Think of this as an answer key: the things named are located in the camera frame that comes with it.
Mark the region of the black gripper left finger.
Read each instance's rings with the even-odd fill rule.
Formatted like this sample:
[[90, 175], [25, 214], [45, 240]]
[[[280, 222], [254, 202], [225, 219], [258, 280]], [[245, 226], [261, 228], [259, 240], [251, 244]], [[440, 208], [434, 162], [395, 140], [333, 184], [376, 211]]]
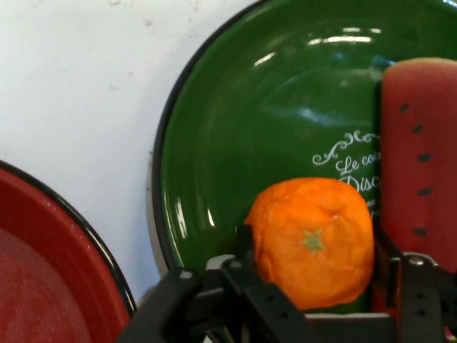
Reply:
[[249, 225], [236, 230], [236, 253], [200, 275], [172, 269], [154, 287], [117, 342], [202, 342], [227, 329], [234, 342], [314, 342], [315, 329], [275, 285], [258, 275]]

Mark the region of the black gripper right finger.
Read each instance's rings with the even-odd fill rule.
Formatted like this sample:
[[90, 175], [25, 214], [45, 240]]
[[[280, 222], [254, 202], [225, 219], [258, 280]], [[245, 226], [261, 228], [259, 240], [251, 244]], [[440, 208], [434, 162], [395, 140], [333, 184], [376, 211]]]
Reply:
[[375, 232], [373, 305], [393, 312], [394, 342], [447, 342], [456, 332], [456, 275], [419, 252], [401, 251]]

